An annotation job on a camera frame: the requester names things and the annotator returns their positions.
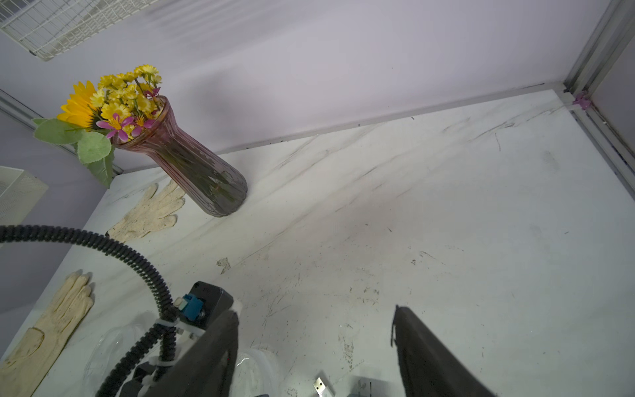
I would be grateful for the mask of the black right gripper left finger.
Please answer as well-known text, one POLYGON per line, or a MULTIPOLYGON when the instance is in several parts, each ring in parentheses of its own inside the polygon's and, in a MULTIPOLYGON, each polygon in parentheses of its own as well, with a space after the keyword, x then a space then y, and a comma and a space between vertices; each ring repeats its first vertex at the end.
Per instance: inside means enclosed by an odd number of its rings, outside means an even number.
POLYGON ((221 314, 147 396, 228 396, 238 350, 238 314, 221 314))

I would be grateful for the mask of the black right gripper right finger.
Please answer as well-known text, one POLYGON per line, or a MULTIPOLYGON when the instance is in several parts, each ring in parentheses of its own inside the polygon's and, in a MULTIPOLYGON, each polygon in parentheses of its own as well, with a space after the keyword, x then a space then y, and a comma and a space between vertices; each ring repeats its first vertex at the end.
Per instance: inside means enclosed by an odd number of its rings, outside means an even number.
POLYGON ((494 395, 408 307, 398 306, 391 329, 407 396, 494 395))

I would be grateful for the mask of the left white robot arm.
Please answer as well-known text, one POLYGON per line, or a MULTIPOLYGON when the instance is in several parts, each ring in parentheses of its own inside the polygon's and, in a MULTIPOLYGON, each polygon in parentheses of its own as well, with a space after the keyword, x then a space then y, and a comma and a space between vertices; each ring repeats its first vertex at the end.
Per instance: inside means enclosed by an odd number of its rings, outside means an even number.
POLYGON ((1 241, 7 244, 57 243, 72 247, 27 317, 29 329, 36 327, 36 321, 44 317, 49 307, 60 309, 60 315, 69 319, 70 306, 79 296, 65 299, 63 284, 66 281, 74 283, 83 276, 89 278, 82 287, 91 288, 89 299, 94 304, 78 327, 63 327, 70 335, 69 341, 36 387, 37 396, 70 396, 86 378, 79 368, 89 364, 88 352, 96 347, 96 338, 105 330, 125 324, 134 315, 150 309, 155 311, 155 316, 146 332, 125 350, 93 394, 117 395, 155 345, 160 346, 161 359, 170 362, 175 358, 174 323, 178 311, 172 306, 165 280, 142 254, 99 233, 45 225, 3 226, 1 241))

